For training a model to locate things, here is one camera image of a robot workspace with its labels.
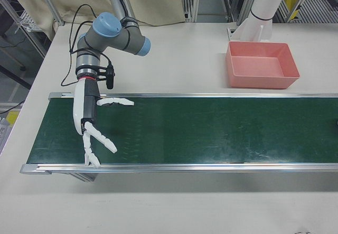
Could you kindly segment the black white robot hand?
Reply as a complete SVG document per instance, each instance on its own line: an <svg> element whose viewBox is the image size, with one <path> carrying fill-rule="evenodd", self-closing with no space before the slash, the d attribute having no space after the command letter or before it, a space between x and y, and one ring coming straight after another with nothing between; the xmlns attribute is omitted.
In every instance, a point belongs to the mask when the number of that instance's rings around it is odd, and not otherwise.
<svg viewBox="0 0 338 234"><path fill-rule="evenodd" d="M109 149L117 152L115 144L95 127L96 107L111 104L133 106L134 102L126 98L101 98L97 81L92 77L82 77L76 83L73 99L73 122L76 131L82 136L84 145L84 164L100 167L100 162L91 148L91 137Z"/></svg>

